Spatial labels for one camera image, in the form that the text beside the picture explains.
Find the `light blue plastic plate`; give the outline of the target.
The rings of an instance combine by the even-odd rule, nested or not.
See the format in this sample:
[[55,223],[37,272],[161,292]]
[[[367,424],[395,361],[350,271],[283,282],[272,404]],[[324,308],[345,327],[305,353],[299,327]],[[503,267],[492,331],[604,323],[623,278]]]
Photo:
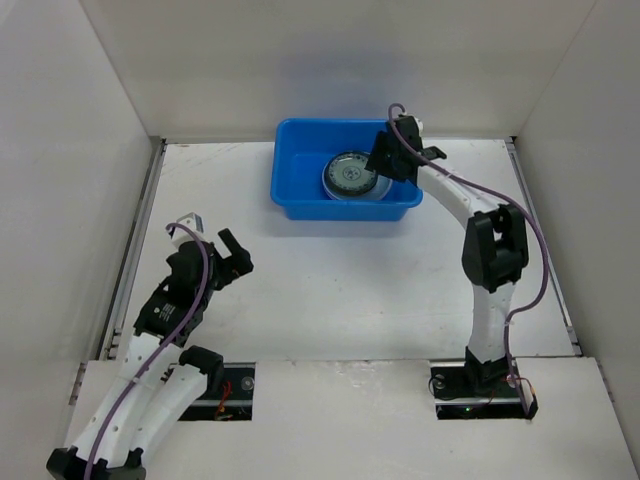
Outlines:
[[380,176],[378,175],[378,182],[376,184],[376,186],[369,191],[368,193],[360,196],[360,197],[341,197],[341,198],[332,198],[330,197],[327,192],[326,194],[334,199],[334,200],[344,200],[344,201],[349,201],[349,200],[364,200],[364,201],[379,201],[382,200],[390,191],[392,187],[392,181],[384,176]]

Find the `blue white plate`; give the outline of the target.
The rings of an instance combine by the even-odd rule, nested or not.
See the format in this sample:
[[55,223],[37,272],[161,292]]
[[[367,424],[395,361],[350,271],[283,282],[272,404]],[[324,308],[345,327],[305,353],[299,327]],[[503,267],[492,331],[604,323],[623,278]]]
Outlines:
[[324,167],[322,183],[332,198],[360,197],[371,191],[378,175],[366,168],[369,154],[347,151],[333,157]]

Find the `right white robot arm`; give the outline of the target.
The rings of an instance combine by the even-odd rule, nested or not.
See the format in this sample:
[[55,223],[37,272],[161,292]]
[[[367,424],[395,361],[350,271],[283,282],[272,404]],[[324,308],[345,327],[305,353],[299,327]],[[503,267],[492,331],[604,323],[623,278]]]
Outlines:
[[472,284],[473,317],[463,367],[451,384],[479,397],[498,389],[509,373],[505,346],[511,300],[529,263],[525,218],[510,202],[438,165],[447,155],[425,148],[419,121],[390,118],[377,133],[366,168],[398,182],[410,182],[435,198],[464,228],[461,254]]

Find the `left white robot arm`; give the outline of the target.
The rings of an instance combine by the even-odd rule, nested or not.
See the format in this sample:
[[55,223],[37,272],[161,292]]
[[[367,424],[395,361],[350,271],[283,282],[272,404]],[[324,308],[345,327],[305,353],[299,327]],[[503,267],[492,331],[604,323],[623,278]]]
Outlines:
[[213,294],[251,273],[251,255],[228,229],[222,256],[199,229],[174,222],[170,273],[142,306],[114,381],[84,430],[46,464],[55,479],[143,479],[152,453],[189,406],[218,393],[224,358],[190,345]]

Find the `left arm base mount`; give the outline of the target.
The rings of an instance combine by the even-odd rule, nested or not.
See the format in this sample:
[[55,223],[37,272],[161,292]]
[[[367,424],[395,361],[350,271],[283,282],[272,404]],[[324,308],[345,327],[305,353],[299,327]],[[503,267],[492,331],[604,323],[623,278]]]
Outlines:
[[255,363],[227,363],[217,388],[211,386],[179,418],[182,422],[250,421],[253,416]]

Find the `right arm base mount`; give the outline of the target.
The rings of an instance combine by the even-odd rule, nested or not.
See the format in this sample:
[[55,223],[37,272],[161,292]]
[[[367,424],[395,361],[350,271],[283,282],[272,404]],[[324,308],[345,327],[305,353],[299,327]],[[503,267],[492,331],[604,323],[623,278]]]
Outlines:
[[433,362],[428,389],[438,420],[532,420],[539,411],[533,385],[517,370],[478,386],[463,361]]

